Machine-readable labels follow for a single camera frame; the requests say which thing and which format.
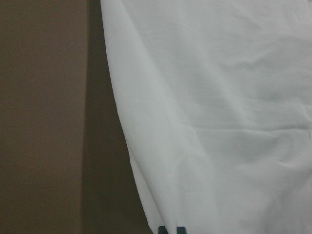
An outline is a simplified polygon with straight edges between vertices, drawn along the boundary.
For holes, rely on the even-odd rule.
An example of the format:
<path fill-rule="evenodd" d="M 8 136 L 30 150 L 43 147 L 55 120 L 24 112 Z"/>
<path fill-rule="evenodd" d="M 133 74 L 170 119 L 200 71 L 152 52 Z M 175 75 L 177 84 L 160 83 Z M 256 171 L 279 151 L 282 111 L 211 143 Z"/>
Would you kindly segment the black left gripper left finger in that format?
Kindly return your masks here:
<path fill-rule="evenodd" d="M 158 227 L 158 234 L 167 234 L 167 229 L 165 226 Z"/>

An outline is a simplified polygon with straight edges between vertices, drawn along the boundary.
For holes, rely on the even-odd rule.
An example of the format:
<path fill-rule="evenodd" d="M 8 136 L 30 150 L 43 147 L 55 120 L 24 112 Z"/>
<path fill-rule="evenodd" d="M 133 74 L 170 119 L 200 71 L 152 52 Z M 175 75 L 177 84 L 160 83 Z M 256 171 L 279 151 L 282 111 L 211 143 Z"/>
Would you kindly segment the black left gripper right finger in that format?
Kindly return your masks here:
<path fill-rule="evenodd" d="M 177 227 L 176 233 L 177 234 L 186 234 L 186 228 L 185 227 Z"/>

